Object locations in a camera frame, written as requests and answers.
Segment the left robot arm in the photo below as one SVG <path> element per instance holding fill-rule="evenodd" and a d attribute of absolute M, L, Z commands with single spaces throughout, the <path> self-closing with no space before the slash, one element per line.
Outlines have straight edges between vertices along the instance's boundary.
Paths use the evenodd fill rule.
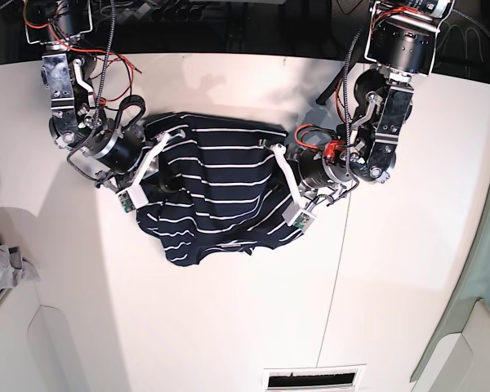
<path fill-rule="evenodd" d="M 342 70 L 316 100 L 335 98 L 336 129 L 302 124 L 296 146 L 266 143 L 276 158 L 291 202 L 288 225 L 314 219 L 313 209 L 333 204 L 360 182 L 383 184 L 394 169 L 399 133 L 412 112 L 411 84 L 434 67 L 441 24 L 452 1 L 372 1 L 370 23 L 354 36 Z"/>

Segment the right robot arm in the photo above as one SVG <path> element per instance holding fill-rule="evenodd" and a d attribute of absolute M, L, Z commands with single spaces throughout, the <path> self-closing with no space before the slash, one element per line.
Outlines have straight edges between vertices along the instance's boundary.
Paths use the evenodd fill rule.
<path fill-rule="evenodd" d="M 82 47 L 92 30 L 88 1 L 26 1 L 23 20 L 29 43 L 45 46 L 41 76 L 51 96 L 49 130 L 81 176 L 114 192 L 142 184 L 157 194 L 173 194 L 180 182 L 150 151 L 158 143 L 145 129 L 146 103 L 128 87 L 111 118 L 103 90 L 106 71 L 119 60 L 130 78 L 136 67 L 113 51 L 110 34 L 103 47 Z"/>

